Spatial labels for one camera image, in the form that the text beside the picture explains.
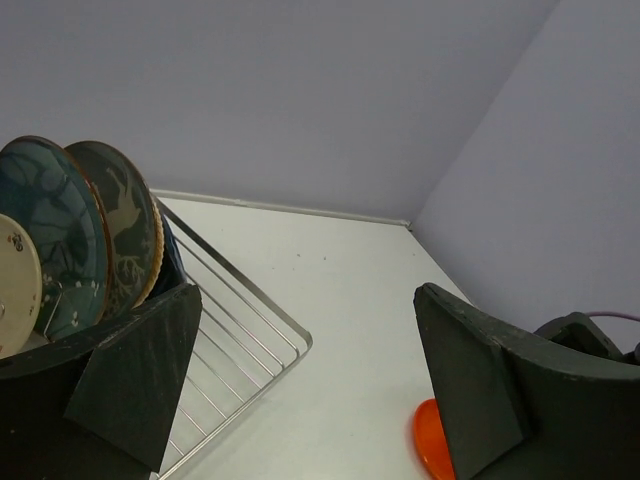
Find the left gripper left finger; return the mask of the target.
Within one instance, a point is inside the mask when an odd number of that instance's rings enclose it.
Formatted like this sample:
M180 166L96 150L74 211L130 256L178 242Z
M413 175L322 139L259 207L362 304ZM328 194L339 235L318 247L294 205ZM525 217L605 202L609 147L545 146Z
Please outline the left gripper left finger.
M202 312L179 285L117 319L1 362L4 479L159 471Z

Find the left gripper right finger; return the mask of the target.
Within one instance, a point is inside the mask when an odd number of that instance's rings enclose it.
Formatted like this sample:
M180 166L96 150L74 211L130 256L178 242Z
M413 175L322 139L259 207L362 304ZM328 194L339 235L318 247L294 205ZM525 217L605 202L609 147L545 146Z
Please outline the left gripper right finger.
M442 287L414 294L458 479L635 479L639 365L583 354Z

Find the orange round plate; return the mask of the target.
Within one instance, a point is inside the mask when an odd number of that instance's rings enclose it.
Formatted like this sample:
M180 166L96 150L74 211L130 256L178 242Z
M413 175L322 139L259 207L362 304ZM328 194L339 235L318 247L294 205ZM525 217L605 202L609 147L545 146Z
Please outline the orange round plate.
M416 455L433 479L455 480L444 428L435 398L422 402L411 422Z

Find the cream floral round plate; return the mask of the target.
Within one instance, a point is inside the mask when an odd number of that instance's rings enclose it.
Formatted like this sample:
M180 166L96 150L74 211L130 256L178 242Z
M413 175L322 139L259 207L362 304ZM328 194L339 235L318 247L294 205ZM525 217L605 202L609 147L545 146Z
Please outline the cream floral round plate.
M1 358L18 353L34 330L41 307L42 273L26 230L1 215Z

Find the dark blue leaf-shaped plate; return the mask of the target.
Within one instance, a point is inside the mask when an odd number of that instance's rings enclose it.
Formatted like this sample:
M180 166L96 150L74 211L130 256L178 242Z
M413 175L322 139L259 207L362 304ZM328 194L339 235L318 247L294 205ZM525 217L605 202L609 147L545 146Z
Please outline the dark blue leaf-shaped plate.
M158 278L148 296L149 300L187 282L176 238L166 217L162 216L161 219L164 233L163 259Z

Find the grey deer pattern plate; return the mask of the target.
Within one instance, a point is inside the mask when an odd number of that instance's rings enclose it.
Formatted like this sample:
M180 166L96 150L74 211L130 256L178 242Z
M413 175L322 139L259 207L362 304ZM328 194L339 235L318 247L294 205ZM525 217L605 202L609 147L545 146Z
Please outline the grey deer pattern plate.
M103 208L112 273L103 318L112 319L136 308L149 278L156 238L152 194L134 163L115 147L84 140L65 150L90 181Z

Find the teal round ceramic plate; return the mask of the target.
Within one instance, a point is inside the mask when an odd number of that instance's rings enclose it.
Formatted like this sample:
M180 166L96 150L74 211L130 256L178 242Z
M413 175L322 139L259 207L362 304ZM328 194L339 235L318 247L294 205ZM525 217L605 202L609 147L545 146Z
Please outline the teal round ceramic plate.
M56 143L21 136L1 149L1 213L33 241L42 300L35 330L57 341L94 326L106 308L111 246L95 189Z

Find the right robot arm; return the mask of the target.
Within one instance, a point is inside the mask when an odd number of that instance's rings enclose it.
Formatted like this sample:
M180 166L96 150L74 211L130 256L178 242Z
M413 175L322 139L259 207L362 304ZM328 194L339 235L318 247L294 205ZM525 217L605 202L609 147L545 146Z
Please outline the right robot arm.
M639 345L623 354L593 321L598 317L639 322L638 316L613 311L573 312L543 324L534 334L583 354L638 366Z

